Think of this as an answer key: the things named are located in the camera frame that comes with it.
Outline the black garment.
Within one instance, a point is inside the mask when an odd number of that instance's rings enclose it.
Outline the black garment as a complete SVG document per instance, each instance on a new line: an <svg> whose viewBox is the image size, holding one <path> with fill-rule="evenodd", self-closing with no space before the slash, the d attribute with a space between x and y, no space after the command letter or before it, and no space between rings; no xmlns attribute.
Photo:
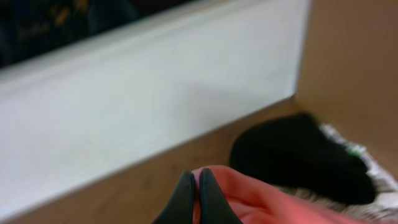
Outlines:
<svg viewBox="0 0 398 224"><path fill-rule="evenodd" d="M268 184L316 190L327 178L344 175L354 160L337 151L308 113L257 124L234 142L229 165Z"/></svg>

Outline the coral pink t-shirt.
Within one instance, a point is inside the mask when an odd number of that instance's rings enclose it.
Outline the coral pink t-shirt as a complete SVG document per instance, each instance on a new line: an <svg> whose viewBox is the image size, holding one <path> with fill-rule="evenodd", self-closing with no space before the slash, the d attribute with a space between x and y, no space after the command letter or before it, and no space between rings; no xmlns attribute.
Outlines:
<svg viewBox="0 0 398 224"><path fill-rule="evenodd" d="M226 166L208 166L238 218L247 224L363 224L246 176Z"/></svg>

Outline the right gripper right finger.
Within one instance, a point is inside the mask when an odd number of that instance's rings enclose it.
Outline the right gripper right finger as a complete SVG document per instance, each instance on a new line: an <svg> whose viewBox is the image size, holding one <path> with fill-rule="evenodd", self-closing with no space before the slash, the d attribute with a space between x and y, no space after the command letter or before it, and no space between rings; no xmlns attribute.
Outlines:
<svg viewBox="0 0 398 224"><path fill-rule="evenodd" d="M201 224L243 224L229 206L210 169L202 170L199 190Z"/></svg>

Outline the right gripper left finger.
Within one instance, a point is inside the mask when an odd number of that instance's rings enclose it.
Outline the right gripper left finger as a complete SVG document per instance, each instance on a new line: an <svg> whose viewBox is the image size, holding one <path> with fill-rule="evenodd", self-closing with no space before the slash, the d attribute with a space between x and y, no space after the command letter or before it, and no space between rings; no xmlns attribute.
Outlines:
<svg viewBox="0 0 398 224"><path fill-rule="evenodd" d="M190 171L180 176L168 203L152 224L192 224L195 178Z"/></svg>

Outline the white grey patterned garment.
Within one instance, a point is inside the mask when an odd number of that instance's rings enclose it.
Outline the white grey patterned garment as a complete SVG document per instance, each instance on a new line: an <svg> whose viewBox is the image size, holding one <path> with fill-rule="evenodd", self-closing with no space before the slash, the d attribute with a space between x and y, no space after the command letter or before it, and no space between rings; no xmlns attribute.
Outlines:
<svg viewBox="0 0 398 224"><path fill-rule="evenodd" d="M344 175L327 178L322 186L313 189L277 186L290 196L312 202L349 218L376 223L397 223L397 181L367 151L366 147L346 140L330 124L319 129L337 147L354 160Z"/></svg>

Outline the cardboard box wall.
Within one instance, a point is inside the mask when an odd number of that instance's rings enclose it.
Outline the cardboard box wall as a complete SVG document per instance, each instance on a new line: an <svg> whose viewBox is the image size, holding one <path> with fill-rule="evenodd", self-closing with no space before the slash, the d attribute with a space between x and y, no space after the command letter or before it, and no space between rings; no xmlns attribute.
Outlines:
<svg viewBox="0 0 398 224"><path fill-rule="evenodd" d="M314 0L295 100L397 174L397 1Z"/></svg>

